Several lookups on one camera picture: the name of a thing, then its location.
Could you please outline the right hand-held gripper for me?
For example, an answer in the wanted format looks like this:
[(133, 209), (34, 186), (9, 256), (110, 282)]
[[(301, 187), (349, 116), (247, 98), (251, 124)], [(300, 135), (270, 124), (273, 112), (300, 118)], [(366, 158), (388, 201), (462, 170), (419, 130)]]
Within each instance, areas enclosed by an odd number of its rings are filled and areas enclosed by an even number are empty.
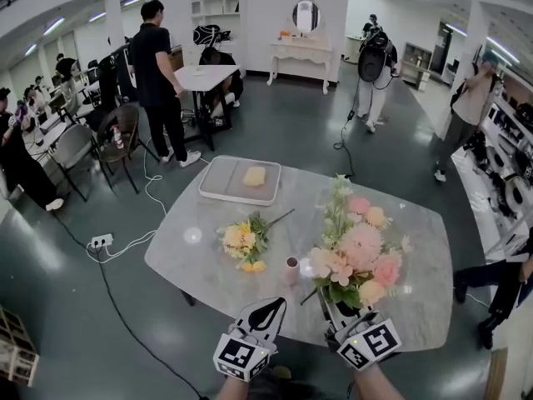
[(319, 293), (321, 310), (328, 323), (327, 346), (356, 371), (396, 355), (402, 341), (390, 318), (370, 308), (350, 307), (344, 301), (327, 302)]

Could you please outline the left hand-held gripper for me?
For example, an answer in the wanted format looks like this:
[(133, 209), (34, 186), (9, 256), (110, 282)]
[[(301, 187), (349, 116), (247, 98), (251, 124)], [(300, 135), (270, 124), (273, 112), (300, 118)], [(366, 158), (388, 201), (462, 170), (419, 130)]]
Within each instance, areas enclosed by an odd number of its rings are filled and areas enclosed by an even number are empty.
[(276, 353), (276, 337), (285, 313), (283, 297), (262, 299), (245, 306), (217, 344), (213, 355), (216, 370), (250, 382)]

